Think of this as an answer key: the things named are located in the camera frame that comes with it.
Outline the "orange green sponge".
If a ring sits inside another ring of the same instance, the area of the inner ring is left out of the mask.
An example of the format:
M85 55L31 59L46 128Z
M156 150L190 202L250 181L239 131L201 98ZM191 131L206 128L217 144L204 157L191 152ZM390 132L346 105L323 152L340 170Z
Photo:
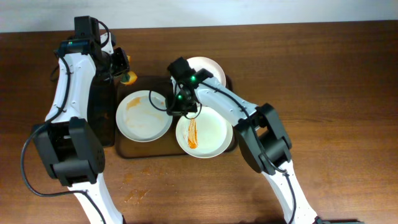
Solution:
M126 57L127 57L127 64L123 67L123 72L121 75L120 82L123 85L132 85L133 83L136 82L137 75L129 68L131 57L129 55L127 55Z

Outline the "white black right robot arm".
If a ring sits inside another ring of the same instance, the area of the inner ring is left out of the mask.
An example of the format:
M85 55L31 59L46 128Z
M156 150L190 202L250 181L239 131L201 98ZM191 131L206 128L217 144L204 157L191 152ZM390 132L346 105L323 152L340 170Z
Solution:
M320 223L297 180L292 141L273 106L250 103L223 86L204 68L169 67L174 100L182 105L174 114L187 114L195 103L215 110L238 135L244 160L262 174L277 197L286 223Z

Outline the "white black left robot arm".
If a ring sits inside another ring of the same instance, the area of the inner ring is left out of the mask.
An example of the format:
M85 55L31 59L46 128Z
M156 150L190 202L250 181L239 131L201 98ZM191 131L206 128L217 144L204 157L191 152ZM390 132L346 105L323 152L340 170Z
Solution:
M58 83L34 142L48 175L76 196L91 223L124 223L104 181L107 138L114 138L114 80L129 71L115 40L103 35L64 41L57 50Z

